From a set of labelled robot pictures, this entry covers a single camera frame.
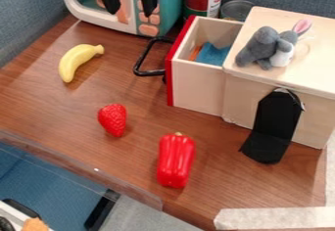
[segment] white box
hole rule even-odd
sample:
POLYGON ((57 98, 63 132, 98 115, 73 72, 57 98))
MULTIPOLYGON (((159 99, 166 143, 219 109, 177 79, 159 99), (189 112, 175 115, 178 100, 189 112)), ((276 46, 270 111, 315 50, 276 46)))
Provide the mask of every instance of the white box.
POLYGON ((191 18, 167 57, 168 104, 221 116, 225 74, 222 67, 188 61, 196 46, 207 41, 217 48, 232 45, 242 23, 191 18))
POLYGON ((335 128, 335 20, 254 7, 241 26, 209 18, 186 25, 167 58, 168 104, 252 128, 258 102, 275 88, 290 89, 306 107, 293 141, 323 149, 335 128), (266 71, 254 64, 236 66, 236 55, 260 27, 282 32, 302 19, 311 20, 312 27, 298 42, 288 67, 266 71), (187 61, 194 47, 206 41, 217 47, 234 42, 223 71, 187 61))

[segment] strawberry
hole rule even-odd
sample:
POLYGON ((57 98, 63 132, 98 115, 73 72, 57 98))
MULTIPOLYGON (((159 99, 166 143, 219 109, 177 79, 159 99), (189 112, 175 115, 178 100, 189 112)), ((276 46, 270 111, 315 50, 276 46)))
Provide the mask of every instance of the strawberry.
POLYGON ((99 110, 98 120, 107 132, 121 137, 125 129, 126 109, 121 104, 108 105, 99 110))

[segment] banana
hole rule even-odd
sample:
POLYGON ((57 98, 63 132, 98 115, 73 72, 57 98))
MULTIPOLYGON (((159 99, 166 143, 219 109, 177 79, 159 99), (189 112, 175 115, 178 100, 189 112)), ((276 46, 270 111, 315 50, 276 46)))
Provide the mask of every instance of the banana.
POLYGON ((91 60, 96 54, 103 55, 104 52, 105 49, 102 45, 80 44, 71 48, 63 56, 58 66, 62 80, 66 83, 71 82, 77 68, 91 60))

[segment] gray plush bunny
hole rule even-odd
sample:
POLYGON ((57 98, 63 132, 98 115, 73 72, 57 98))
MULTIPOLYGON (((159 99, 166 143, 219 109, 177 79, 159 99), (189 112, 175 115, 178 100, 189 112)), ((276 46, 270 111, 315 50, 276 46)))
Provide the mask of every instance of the gray plush bunny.
POLYGON ((236 56, 237 66, 244 67, 257 62, 262 69, 271 69, 269 58, 275 54, 279 39, 279 33, 275 29, 270 26, 261 27, 236 56))
POLYGON ((293 58, 295 45, 298 38, 311 28, 311 21, 298 21, 292 30, 280 33, 277 50, 275 54, 270 57, 271 65, 274 67, 286 67, 293 58))

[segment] red bell pepper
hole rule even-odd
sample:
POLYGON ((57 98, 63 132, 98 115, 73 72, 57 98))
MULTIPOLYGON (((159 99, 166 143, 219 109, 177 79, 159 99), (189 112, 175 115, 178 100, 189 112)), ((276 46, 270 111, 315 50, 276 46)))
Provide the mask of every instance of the red bell pepper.
POLYGON ((163 186, 186 186, 195 155, 194 141, 180 133, 165 135, 160 141, 157 178, 163 186))

